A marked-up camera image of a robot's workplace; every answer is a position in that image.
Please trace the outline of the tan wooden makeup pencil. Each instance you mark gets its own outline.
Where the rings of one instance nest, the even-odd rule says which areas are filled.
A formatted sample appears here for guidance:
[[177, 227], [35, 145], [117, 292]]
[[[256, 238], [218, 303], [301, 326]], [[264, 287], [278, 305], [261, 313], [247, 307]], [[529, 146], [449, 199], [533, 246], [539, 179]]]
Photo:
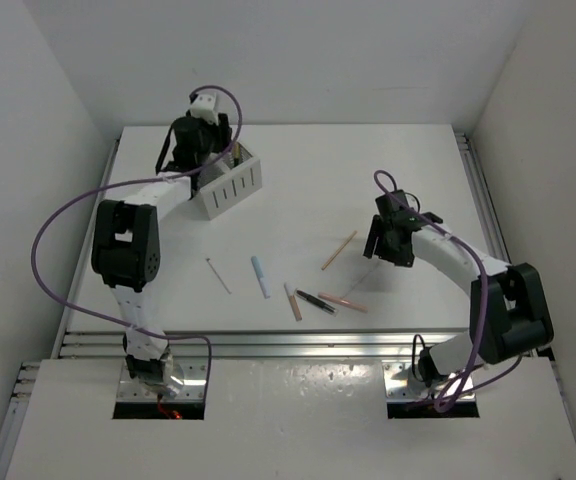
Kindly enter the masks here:
[[325, 271], [331, 263], [339, 256], [339, 254], [347, 247], [347, 245], [354, 239], [357, 235], [358, 231], [353, 230], [351, 234], [349, 234], [343, 242], [336, 248], [336, 250], [329, 256], [329, 258], [323, 263], [320, 267], [321, 271]]

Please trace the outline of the gold black mascara tube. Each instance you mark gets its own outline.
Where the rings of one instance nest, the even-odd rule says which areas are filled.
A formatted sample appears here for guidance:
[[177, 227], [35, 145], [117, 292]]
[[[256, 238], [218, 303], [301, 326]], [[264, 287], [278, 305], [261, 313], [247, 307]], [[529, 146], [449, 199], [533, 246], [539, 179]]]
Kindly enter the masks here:
[[233, 157], [233, 166], [234, 167], [239, 166], [241, 163], [241, 150], [240, 145], [238, 143], [236, 143], [233, 146], [232, 157]]

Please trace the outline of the pink lipstick pencil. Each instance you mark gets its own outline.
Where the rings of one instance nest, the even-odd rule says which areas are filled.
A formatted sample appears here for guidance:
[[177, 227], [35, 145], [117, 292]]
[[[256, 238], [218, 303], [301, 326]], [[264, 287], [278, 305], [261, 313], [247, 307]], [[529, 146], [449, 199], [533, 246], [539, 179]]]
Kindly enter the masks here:
[[362, 312], [362, 313], [367, 313], [368, 312], [368, 308], [365, 305], [356, 303], [356, 302], [352, 302], [350, 300], [347, 300], [345, 298], [342, 297], [338, 297], [335, 295], [331, 295], [328, 293], [324, 293], [324, 292], [319, 292], [318, 293], [318, 298], [321, 300], [324, 300], [326, 302], [330, 302], [339, 306], [342, 306], [344, 308], [348, 308], [354, 311], [358, 311], [358, 312]]

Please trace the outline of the black clear-capped lip pencil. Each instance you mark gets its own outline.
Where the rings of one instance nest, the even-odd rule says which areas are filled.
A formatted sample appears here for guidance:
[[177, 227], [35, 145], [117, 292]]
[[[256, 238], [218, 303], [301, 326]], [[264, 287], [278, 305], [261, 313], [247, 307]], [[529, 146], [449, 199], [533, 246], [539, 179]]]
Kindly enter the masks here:
[[306, 301], [310, 305], [318, 308], [321, 311], [326, 312], [329, 315], [335, 316], [337, 314], [337, 309], [335, 307], [312, 294], [309, 294], [300, 289], [296, 289], [295, 294], [301, 300]]

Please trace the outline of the white and tan concealer pencil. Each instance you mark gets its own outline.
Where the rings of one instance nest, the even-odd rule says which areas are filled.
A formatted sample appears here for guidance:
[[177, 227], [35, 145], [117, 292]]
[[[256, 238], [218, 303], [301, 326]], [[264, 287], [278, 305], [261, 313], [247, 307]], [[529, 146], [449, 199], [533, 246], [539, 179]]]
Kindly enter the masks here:
[[297, 322], [300, 322], [302, 320], [302, 314], [301, 311], [299, 309], [298, 303], [297, 303], [297, 299], [296, 299], [296, 295], [295, 295], [295, 289], [292, 287], [292, 285], [289, 282], [285, 282], [284, 283], [284, 290], [286, 292], [292, 313], [294, 315], [294, 318]]

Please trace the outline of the light blue makeup pen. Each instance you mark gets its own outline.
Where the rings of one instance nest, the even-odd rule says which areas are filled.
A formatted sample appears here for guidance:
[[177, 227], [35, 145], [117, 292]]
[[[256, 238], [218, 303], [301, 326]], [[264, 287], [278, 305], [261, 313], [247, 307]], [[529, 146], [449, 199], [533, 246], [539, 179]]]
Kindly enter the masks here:
[[261, 265], [261, 262], [259, 260], [259, 258], [257, 256], [252, 256], [251, 257], [251, 263], [257, 278], [257, 281], [259, 283], [262, 295], [265, 299], [269, 299], [271, 297], [271, 290], [269, 287], [269, 284], [267, 282], [263, 267]]

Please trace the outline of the thin white eyeliner pencil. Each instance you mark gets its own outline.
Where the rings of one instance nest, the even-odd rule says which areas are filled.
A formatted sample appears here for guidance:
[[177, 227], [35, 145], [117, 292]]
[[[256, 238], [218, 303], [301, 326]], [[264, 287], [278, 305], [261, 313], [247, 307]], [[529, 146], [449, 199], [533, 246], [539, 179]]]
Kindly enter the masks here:
[[222, 285], [222, 287], [224, 288], [224, 290], [227, 292], [227, 294], [232, 295], [231, 289], [229, 288], [229, 286], [227, 285], [225, 280], [222, 278], [222, 276], [220, 275], [220, 273], [218, 272], [218, 270], [214, 266], [212, 259], [209, 257], [206, 257], [205, 261], [206, 261], [207, 265], [209, 266], [209, 268], [211, 269], [211, 271], [213, 272], [213, 274], [216, 276], [216, 278], [220, 282], [220, 284]]

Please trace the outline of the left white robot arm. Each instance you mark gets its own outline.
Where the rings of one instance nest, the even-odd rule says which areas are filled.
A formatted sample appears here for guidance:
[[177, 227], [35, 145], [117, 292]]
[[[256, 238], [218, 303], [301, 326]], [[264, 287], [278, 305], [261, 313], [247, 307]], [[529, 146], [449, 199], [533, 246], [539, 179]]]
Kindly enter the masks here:
[[152, 389], [171, 383], [169, 341], [155, 325], [152, 282], [161, 266], [159, 221], [198, 190], [199, 169], [228, 150], [228, 115], [192, 114], [174, 120], [155, 165], [156, 180], [96, 211], [91, 265], [110, 288], [127, 324], [123, 347], [131, 378]]

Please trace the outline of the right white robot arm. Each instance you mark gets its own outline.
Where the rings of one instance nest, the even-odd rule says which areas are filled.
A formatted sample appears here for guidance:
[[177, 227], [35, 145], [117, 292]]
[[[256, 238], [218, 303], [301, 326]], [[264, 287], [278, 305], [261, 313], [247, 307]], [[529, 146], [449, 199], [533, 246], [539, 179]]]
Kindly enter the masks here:
[[528, 263], [512, 265], [454, 235], [432, 212], [414, 211], [397, 190], [375, 199], [364, 256], [410, 268], [422, 260], [459, 287], [470, 301], [468, 331], [426, 347], [409, 368], [430, 389], [469, 367], [495, 365], [554, 339], [540, 274]]

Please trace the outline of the right metal arm base plate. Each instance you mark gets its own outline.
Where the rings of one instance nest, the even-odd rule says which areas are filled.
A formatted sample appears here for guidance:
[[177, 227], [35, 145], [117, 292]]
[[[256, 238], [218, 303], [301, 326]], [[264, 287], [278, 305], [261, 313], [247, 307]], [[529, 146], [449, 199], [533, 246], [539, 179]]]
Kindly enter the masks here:
[[382, 373], [386, 400], [390, 404], [418, 403], [434, 400], [445, 386], [452, 382], [446, 396], [453, 395], [459, 385], [458, 375], [450, 374], [445, 380], [426, 387], [423, 382], [413, 376], [409, 360], [383, 361]]

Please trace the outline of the left metal arm base plate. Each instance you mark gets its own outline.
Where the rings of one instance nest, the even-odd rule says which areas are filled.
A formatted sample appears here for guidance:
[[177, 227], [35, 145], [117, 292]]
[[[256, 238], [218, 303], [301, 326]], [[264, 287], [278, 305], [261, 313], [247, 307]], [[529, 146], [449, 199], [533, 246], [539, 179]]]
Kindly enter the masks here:
[[132, 379], [122, 367], [116, 392], [118, 403], [154, 404], [159, 395], [166, 403], [201, 403], [205, 396], [207, 366], [175, 361], [162, 384]]

